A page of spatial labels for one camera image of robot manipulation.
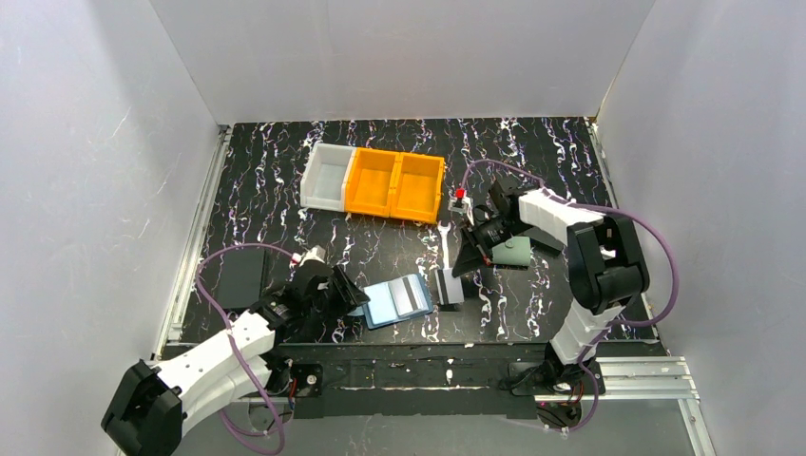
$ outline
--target storage bin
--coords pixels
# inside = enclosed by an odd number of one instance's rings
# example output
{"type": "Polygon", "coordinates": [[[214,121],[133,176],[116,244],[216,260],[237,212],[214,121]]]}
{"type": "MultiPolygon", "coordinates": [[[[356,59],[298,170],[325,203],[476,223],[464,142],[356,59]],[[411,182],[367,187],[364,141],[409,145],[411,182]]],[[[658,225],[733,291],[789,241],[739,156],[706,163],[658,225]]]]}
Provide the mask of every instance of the storage bin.
{"type": "Polygon", "coordinates": [[[400,153],[400,169],[390,189],[390,216],[436,223],[442,199],[445,159],[400,153]]]}
{"type": "Polygon", "coordinates": [[[302,207],[344,212],[347,179],[355,147],[318,142],[299,183],[302,207]]]}
{"type": "Polygon", "coordinates": [[[388,217],[399,164],[397,152],[359,147],[347,179],[347,212],[388,217]]]}

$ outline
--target white 3d-printed part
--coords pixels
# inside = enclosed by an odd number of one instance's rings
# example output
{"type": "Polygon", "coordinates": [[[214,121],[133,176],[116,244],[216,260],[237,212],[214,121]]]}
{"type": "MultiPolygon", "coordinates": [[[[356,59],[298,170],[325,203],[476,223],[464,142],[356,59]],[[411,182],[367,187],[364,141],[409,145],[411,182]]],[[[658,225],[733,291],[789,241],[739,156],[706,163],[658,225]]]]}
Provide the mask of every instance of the white 3d-printed part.
{"type": "Polygon", "coordinates": [[[344,212],[355,147],[318,142],[299,183],[299,205],[344,212]]]}
{"type": "Polygon", "coordinates": [[[552,200],[544,190],[532,190],[518,199],[521,221],[537,226],[568,245],[567,228],[581,221],[593,223],[603,219],[602,214],[576,209],[552,200]]]}
{"type": "MultiPolygon", "coordinates": [[[[275,332],[261,316],[246,312],[232,324],[232,335],[244,359],[252,359],[272,350],[275,332]]],[[[157,365],[157,375],[169,388],[179,387],[182,407],[193,405],[199,397],[222,377],[235,368],[240,369],[238,359],[232,353],[227,331],[202,342],[195,349],[157,365]]]]}
{"type": "MultiPolygon", "coordinates": [[[[263,358],[255,357],[249,360],[247,364],[260,380],[260,383],[265,386],[272,372],[266,368],[266,362],[263,358]]],[[[203,392],[190,407],[182,403],[182,411],[187,413],[187,417],[182,421],[182,437],[204,418],[256,390],[255,385],[252,384],[252,380],[249,379],[243,367],[237,366],[203,392]]]]}
{"type": "MultiPolygon", "coordinates": [[[[563,364],[577,364],[577,358],[579,358],[582,350],[590,345],[590,342],[604,331],[607,328],[607,324],[618,316],[623,309],[624,306],[611,307],[598,315],[594,315],[591,311],[582,307],[576,299],[571,301],[571,310],[566,315],[566,321],[563,322],[563,326],[549,341],[560,361],[563,364]]],[[[590,359],[595,354],[596,347],[593,347],[585,354],[583,361],[590,359]]]]}

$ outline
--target white enclosure wall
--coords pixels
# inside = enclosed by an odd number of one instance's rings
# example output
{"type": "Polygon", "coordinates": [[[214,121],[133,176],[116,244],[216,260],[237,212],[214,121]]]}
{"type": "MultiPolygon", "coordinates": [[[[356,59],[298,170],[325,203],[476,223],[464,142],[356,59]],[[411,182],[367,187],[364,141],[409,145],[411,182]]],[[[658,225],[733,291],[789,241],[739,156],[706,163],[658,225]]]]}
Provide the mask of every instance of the white enclosure wall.
{"type": "Polygon", "coordinates": [[[0,453],[114,454],[217,132],[147,0],[3,2],[0,453]]]}
{"type": "Polygon", "coordinates": [[[592,116],[653,0],[151,0],[219,124],[592,116]]]}
{"type": "MultiPolygon", "coordinates": [[[[661,337],[718,454],[803,454],[806,4],[658,0],[600,117],[622,207],[681,264],[661,337]]],[[[668,272],[651,252],[652,300],[668,272]]]]}

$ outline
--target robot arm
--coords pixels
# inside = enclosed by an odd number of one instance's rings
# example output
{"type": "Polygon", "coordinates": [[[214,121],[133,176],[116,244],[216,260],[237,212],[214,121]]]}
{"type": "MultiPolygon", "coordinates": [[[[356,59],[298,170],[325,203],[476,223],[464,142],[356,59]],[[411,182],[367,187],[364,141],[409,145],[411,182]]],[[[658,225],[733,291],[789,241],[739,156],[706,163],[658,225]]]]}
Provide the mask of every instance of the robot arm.
{"type": "Polygon", "coordinates": [[[596,347],[591,347],[594,339],[649,287],[633,222],[573,207],[546,189],[519,190],[496,182],[490,198],[498,215],[462,228],[454,275],[492,265],[492,247],[531,227],[562,242],[574,298],[536,378],[547,387],[575,384],[583,375],[579,361],[587,363],[596,354],[596,347]],[[585,350],[585,359],[580,360],[585,350]]]}
{"type": "MultiPolygon", "coordinates": [[[[177,358],[152,367],[141,360],[129,368],[104,415],[104,431],[127,455],[169,455],[201,420],[256,392],[232,350],[230,334],[262,385],[270,383],[268,361],[279,343],[304,335],[306,323],[316,324],[318,316],[341,316],[369,301],[322,256],[315,247],[299,257],[294,279],[244,312],[231,330],[177,358]]],[[[288,369],[283,363],[271,366],[288,369]]]]}

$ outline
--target orange storage bin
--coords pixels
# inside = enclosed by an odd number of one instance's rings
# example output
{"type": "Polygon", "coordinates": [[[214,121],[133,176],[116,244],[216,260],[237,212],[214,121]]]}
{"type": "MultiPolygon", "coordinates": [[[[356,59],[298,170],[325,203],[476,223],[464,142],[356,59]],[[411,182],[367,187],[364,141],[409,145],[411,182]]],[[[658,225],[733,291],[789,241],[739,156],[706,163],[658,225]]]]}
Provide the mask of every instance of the orange storage bin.
{"type": "Polygon", "coordinates": [[[347,179],[347,212],[388,217],[399,164],[397,152],[359,147],[347,179]]]}
{"type": "Polygon", "coordinates": [[[444,172],[442,157],[400,153],[400,169],[390,189],[390,216],[436,223],[444,172]]]}

